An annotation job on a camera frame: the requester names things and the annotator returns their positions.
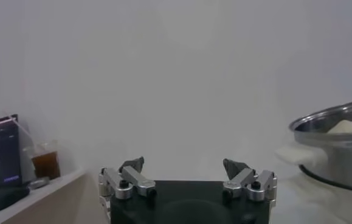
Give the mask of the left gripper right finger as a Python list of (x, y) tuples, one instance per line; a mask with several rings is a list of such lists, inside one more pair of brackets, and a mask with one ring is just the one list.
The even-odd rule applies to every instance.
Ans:
[(277, 176), (274, 172), (257, 171), (246, 163), (223, 159), (223, 166), (229, 177), (223, 182), (223, 200), (232, 201), (245, 195), (250, 201), (276, 201)]

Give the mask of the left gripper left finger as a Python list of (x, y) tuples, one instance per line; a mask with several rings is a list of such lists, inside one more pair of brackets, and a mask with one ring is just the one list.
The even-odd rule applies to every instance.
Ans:
[(133, 191), (147, 199), (157, 195), (156, 182), (147, 179), (141, 172), (145, 163), (144, 157), (125, 161), (117, 170), (103, 167), (98, 176), (99, 196), (103, 198), (115, 196), (119, 200), (133, 197)]

